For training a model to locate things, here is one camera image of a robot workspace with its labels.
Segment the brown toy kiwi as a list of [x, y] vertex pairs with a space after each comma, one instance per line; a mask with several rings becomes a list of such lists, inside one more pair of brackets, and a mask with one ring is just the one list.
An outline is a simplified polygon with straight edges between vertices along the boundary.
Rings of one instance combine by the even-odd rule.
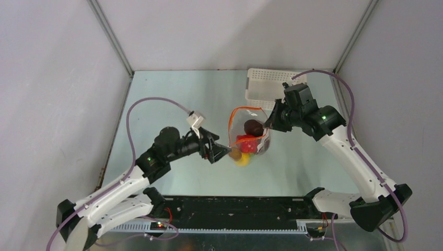
[[241, 152], [238, 148], [233, 147], [233, 148], [231, 149], [230, 153], [228, 154], [228, 156], [229, 156], [232, 160], [234, 160], [235, 162], [237, 162], [237, 161], [240, 161], [240, 160], [241, 160], [241, 158], [242, 158], [242, 152]]

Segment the yellow green toy mango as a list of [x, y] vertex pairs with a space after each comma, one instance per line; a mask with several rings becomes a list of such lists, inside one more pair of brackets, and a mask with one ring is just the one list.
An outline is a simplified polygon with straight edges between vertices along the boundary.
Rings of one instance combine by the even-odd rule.
[[245, 167], [250, 164], [251, 157], [248, 153], [242, 153], [241, 157], [235, 161], [235, 164], [239, 167]]

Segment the red toy wax apple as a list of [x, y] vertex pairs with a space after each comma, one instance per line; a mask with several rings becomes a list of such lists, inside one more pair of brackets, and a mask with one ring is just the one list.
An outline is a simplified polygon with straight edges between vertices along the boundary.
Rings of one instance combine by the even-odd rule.
[[256, 154], [258, 151], [258, 141], [255, 139], [255, 137], [251, 135], [238, 135], [236, 137], [237, 141], [241, 141], [238, 144], [238, 148], [242, 153], [248, 153], [248, 154]]

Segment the clear zip bag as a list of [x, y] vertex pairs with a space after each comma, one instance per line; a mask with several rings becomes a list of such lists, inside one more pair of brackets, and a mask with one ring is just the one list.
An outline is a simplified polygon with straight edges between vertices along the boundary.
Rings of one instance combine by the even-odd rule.
[[258, 107], [235, 108], [229, 118], [228, 136], [231, 152], [228, 156], [240, 167], [245, 167], [268, 151], [271, 133], [264, 127], [268, 119]]

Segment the dark purple toy plum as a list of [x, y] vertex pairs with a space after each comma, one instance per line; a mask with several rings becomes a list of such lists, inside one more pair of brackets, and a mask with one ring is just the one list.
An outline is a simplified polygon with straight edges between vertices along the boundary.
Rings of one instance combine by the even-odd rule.
[[263, 124], [255, 119], [247, 120], [243, 124], [245, 134], [253, 137], [260, 137], [264, 133]]

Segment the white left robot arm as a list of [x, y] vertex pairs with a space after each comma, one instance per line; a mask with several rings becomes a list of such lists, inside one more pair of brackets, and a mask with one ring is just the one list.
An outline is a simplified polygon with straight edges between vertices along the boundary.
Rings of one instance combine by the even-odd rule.
[[163, 128], [152, 146], [120, 177], [77, 202], [66, 199], [59, 203], [56, 233], [68, 241], [75, 229], [83, 229], [79, 250], [87, 250], [120, 224], [142, 216], [162, 216], [166, 200], [152, 184], [180, 158], [198, 153], [213, 164], [228, 155], [231, 149], [218, 144], [218, 139], [204, 128], [184, 136], [175, 127]]

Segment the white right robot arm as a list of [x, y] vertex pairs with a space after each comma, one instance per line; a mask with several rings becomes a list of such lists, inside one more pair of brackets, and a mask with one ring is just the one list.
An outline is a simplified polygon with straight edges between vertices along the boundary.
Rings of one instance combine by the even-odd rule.
[[280, 132], [301, 128], [339, 160], [358, 189], [358, 193], [312, 190], [305, 196], [306, 216], [316, 219], [324, 212], [336, 213], [352, 218], [367, 232], [378, 229], [399, 211], [398, 203], [405, 204], [410, 198], [410, 187], [397, 184], [359, 150], [345, 119], [332, 106], [318, 107], [308, 85], [283, 83], [283, 87], [284, 98], [276, 99], [265, 128]]

